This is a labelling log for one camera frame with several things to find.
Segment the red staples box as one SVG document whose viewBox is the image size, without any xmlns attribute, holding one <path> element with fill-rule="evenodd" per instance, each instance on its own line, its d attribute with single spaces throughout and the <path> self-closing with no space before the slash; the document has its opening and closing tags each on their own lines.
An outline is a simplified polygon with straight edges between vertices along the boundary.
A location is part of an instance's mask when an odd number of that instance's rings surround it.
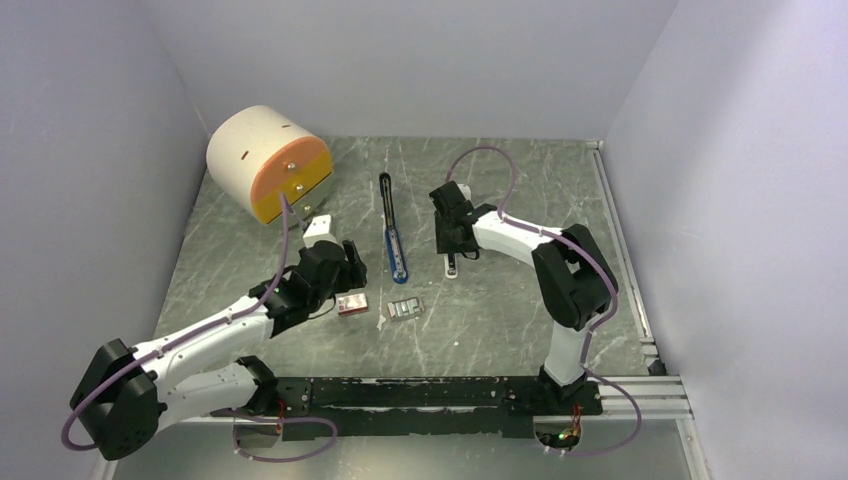
<svg viewBox="0 0 848 480">
<path fill-rule="evenodd" d="M 337 313 L 339 316 L 350 316 L 366 312 L 369 309 L 367 295 L 365 293 L 353 293 L 339 296 L 336 300 Z"/>
</svg>

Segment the blue black stapler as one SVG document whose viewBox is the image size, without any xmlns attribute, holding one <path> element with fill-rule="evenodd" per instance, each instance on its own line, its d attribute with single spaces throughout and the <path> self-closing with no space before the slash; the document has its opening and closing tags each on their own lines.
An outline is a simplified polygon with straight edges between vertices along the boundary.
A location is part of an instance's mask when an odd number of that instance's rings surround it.
<svg viewBox="0 0 848 480">
<path fill-rule="evenodd" d="M 396 225 L 391 176 L 387 172 L 382 172 L 378 180 L 383 205 L 384 238 L 392 279 L 397 284 L 404 284 L 408 281 L 409 272 Z"/>
</svg>

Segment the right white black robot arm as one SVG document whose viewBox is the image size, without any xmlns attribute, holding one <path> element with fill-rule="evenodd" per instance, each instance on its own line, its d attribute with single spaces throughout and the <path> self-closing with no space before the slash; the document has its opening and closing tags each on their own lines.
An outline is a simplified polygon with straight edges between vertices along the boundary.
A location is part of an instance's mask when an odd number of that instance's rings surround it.
<svg viewBox="0 0 848 480">
<path fill-rule="evenodd" d="M 490 204 L 475 206 L 449 181 L 429 194 L 435 208 L 439 254 L 477 259 L 483 250 L 507 255 L 534 269 L 543 304 L 554 322 L 549 353 L 540 369 L 542 406 L 562 414 L 578 399 L 589 328 L 607 313 L 619 291 L 594 236 L 582 224 L 564 229 L 515 219 Z"/>
</svg>

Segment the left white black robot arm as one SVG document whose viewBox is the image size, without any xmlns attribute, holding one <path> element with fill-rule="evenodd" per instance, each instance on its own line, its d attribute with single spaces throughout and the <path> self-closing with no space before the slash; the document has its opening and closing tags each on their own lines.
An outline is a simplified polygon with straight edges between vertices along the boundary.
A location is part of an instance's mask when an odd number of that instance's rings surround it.
<svg viewBox="0 0 848 480">
<path fill-rule="evenodd" d="M 278 381 L 257 357 L 215 371 L 208 366 L 305 323 L 326 301 L 367 284 L 367 267 L 351 240 L 319 240 L 299 256 L 297 264 L 207 319 L 135 346 L 115 339 L 98 348 L 72 394 L 63 445 L 82 450 L 70 438 L 71 427 L 80 423 L 91 439 L 88 449 L 119 460 L 196 415 L 271 411 Z"/>
</svg>

